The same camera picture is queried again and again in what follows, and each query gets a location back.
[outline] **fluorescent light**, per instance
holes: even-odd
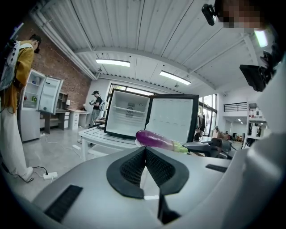
[[[117,60],[117,59],[95,59],[98,64],[114,64],[125,67],[130,67],[129,61]]]
[[[173,74],[171,74],[171,73],[168,73],[168,72],[165,72],[165,71],[161,71],[161,72],[160,72],[160,75],[161,75],[161,76],[168,77],[168,78],[170,78],[170,79],[172,79],[172,80],[176,80],[176,81],[178,81],[178,82],[180,82],[180,83],[183,83],[183,84],[186,84],[186,85],[191,84],[191,82],[188,82],[187,80],[184,80],[184,79],[181,78],[181,77],[175,76],[175,75],[173,75]]]
[[[264,31],[254,31],[261,48],[268,45]]]
[[[131,92],[135,92],[135,93],[142,94],[142,95],[153,95],[154,94],[154,93],[150,93],[147,91],[141,91],[141,90],[134,89],[134,88],[127,88],[126,91],[131,91]]]

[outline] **purple eggplant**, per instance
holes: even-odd
[[[188,152],[188,149],[186,147],[181,146],[180,143],[169,140],[164,136],[153,133],[151,131],[146,131],[146,130],[138,131],[136,133],[136,139],[138,142],[140,142],[145,146],[154,146],[182,153]]]

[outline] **mini fridge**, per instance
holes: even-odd
[[[180,143],[192,142],[198,115],[198,95],[142,95],[114,89],[104,132],[135,138],[149,130]]]
[[[55,114],[63,80],[31,70],[19,103],[18,127],[22,141],[40,138],[40,112]]]

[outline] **ceiling light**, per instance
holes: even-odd
[[[125,67],[130,67],[129,61],[117,60],[117,59],[95,59],[98,64],[114,64]]]
[[[268,45],[264,31],[254,31],[261,48]]]
[[[161,75],[161,76],[168,77],[168,78],[173,79],[173,80],[176,80],[176,81],[179,81],[180,83],[183,83],[183,84],[186,84],[186,85],[191,84],[191,82],[188,82],[187,80],[184,80],[184,79],[181,78],[181,77],[175,76],[175,75],[173,75],[173,74],[171,74],[171,73],[168,73],[168,72],[165,72],[165,71],[161,71],[161,72],[160,72],[160,75]]]

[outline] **railing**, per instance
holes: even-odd
[[[246,102],[229,103],[229,104],[224,104],[223,106],[224,106],[224,112],[248,110]]]

